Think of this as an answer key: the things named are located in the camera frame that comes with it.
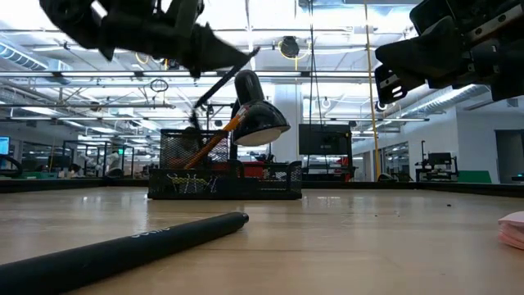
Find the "yellow pole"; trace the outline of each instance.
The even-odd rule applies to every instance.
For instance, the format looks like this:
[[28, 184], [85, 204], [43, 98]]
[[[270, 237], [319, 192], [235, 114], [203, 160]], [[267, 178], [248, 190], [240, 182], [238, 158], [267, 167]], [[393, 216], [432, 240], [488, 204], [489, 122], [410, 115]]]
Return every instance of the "yellow pole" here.
[[371, 120], [373, 125], [373, 138], [375, 139], [375, 171], [376, 179], [381, 174], [380, 171], [380, 158], [378, 157], [378, 137], [377, 137], [377, 124], [375, 123], [375, 103], [373, 102], [373, 78], [371, 76], [371, 43], [369, 41], [369, 20], [368, 20], [368, 4], [367, 0], [364, 0], [364, 11], [366, 13], [366, 38], [368, 40], [368, 76], [369, 76], [369, 102], [371, 103]]

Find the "wooden tabletop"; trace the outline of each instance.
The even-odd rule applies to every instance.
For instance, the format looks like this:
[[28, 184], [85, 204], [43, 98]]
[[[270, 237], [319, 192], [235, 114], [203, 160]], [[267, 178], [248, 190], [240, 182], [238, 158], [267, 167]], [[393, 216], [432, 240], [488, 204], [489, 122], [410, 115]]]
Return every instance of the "wooden tabletop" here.
[[245, 211], [236, 234], [77, 294], [523, 294], [524, 252], [497, 219], [524, 199], [305, 190], [300, 201], [152, 201], [145, 188], [0, 197], [0, 263]]

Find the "support beam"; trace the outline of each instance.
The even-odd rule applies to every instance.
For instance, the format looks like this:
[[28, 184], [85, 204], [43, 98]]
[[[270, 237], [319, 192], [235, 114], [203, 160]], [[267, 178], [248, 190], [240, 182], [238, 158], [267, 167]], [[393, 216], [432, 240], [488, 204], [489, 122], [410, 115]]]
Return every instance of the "support beam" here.
[[344, 0], [344, 3], [348, 5], [363, 5], [364, 2], [368, 5], [402, 6], [418, 5], [422, 0]]

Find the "computer screen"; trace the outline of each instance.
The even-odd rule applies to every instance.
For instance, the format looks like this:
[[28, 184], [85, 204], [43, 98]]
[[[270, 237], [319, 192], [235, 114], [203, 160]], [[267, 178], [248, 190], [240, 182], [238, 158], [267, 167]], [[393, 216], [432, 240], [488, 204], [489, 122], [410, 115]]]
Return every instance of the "computer screen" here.
[[9, 155], [9, 142], [7, 136], [0, 136], [0, 155]]
[[299, 154], [348, 155], [351, 154], [351, 136], [348, 125], [299, 125]]

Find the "pink sponge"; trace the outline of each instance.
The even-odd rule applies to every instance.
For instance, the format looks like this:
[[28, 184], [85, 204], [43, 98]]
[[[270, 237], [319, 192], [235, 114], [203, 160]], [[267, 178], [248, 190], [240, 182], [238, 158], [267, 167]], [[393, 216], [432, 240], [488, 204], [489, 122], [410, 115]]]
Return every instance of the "pink sponge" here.
[[524, 211], [499, 219], [499, 225], [500, 242], [524, 250]]

